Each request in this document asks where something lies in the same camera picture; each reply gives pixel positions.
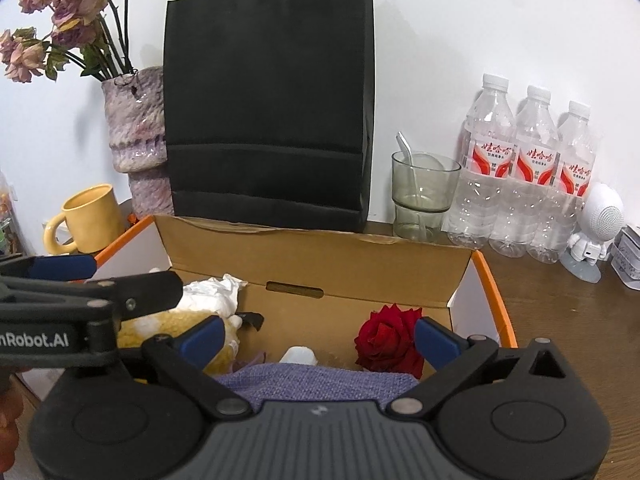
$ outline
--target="white wall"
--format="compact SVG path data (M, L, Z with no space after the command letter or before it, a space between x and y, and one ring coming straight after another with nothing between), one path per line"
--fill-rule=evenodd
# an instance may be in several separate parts
M160 64L167 0L131 0L132 60ZM417 150L454 155L460 126L483 72L511 80L515 109L529 84L553 92L558 117L570 99L590 104L605 140L596 178L622 195L640 223L640 2L638 0L375 0L377 101L370 219L391 221L390 154L403 130ZM49 15L0 3L0 29ZM185 38L188 53L188 38ZM75 68L58 83L0 78L0 168L14 184L18 219L41 251L42 220L89 184L126 178L110 166L99 84Z

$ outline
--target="textured vase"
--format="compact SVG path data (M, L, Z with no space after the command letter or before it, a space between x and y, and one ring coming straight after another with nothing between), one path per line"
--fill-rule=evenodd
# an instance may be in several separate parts
M164 142L162 67L102 83L113 167L129 175L133 211L173 214Z

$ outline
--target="leaf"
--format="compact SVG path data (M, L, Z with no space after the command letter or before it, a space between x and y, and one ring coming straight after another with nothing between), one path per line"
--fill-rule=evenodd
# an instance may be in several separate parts
M24 40L32 40L35 37L36 37L35 27L16 28L14 32L14 38L23 38Z
M49 59L52 59L53 62L67 62L67 58L66 56L62 53L59 52L57 49L56 50L52 50L51 52L49 52Z
M58 72L56 72L56 69L53 67L53 65L50 65L49 63L47 63L47 67L44 70L44 75L52 81L56 81L58 79Z
M65 65L68 62L69 60L63 54L60 54L59 52L56 52L56 51L49 52L49 55L47 56L47 71L45 72L45 74L47 72L49 73L64 72Z
M95 66L92 68L85 68L84 70L82 70L82 72L80 73L80 77L84 77L86 75L96 75L100 73L100 67L99 66Z
M105 54L110 53L109 45L104 41L104 36L100 33L98 38L94 41L94 45L98 47Z
M96 55L95 51L89 46L84 46L80 49L80 54L82 55L82 59L84 59L84 64L87 68L98 68L100 70L100 60Z
M40 40L24 40L21 43L24 48L29 48L30 46L41 43L41 41Z

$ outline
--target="yellow mug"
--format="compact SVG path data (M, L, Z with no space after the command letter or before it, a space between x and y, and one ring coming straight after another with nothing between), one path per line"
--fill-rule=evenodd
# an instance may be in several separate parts
M73 237L71 243L60 245L56 229L66 221ZM113 186L100 184L73 195L62 206L62 213L53 217L44 228L44 247L50 254L91 254L103 250L126 230Z

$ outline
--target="glass cup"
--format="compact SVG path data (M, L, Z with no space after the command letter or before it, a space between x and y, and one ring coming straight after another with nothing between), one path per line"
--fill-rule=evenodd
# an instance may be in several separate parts
M394 234L408 240L433 242L451 207L462 167L433 153L394 153L392 199L396 205Z

